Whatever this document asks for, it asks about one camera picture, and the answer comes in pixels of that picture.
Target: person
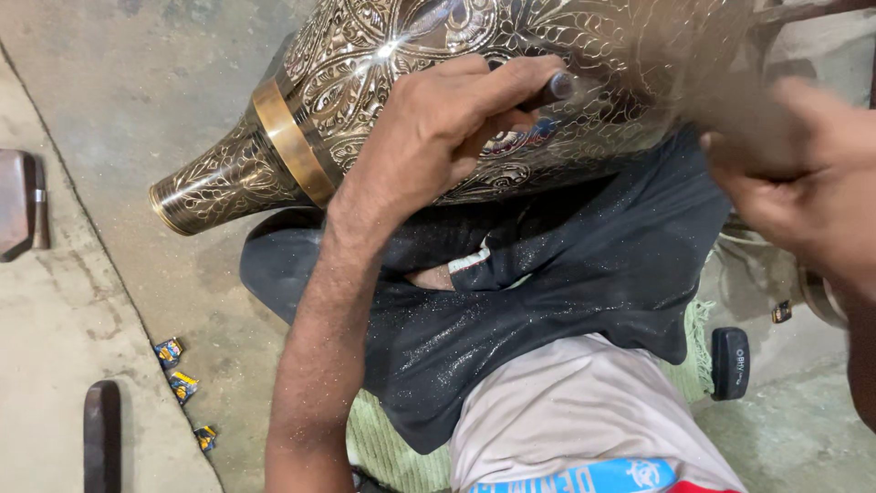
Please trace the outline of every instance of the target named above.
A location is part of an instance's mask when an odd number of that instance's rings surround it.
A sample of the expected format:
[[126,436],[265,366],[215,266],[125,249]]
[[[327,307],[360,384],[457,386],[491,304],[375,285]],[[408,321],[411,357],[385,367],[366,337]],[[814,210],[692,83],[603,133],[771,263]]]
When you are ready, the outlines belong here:
[[[544,56],[491,72],[468,55],[395,82],[329,204],[279,360],[266,491],[353,491],[345,426],[386,244],[475,168],[491,136],[533,125],[515,106],[562,69]],[[876,116],[796,80],[776,97],[808,130],[796,179],[747,175],[740,160],[756,158],[719,134],[701,143],[739,214],[845,294],[851,392],[874,428]],[[653,357],[598,334],[553,340],[494,369],[466,396],[449,448],[453,491],[745,491]]]

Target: black pants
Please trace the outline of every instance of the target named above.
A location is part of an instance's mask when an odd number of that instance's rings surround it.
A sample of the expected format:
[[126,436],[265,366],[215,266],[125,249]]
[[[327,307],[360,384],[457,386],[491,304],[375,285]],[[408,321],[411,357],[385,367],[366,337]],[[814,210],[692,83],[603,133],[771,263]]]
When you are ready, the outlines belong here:
[[[684,360],[684,309],[730,204],[692,129],[626,159],[618,175],[565,189],[425,209],[393,237],[371,306],[364,388],[414,450],[450,438],[463,400],[491,371],[554,340],[599,332]],[[244,285],[289,323],[315,263],[320,214],[275,214],[241,257]],[[484,238],[490,256],[451,276],[456,291],[403,277],[472,254]]]

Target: engraved pattern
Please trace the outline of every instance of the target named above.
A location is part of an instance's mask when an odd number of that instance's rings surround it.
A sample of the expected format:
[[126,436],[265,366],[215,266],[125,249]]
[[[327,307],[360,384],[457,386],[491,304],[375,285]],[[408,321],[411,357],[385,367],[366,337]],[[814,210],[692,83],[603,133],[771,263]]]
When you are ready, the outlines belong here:
[[346,173],[399,76],[472,52],[559,54],[598,98],[497,136],[437,203],[532,193],[613,173],[608,158],[659,144],[684,91],[729,66],[751,12],[750,0],[321,0],[286,53],[287,99],[315,129],[320,163]]
[[165,214],[194,234],[242,216],[307,201],[288,171],[244,115],[218,144],[157,183]]

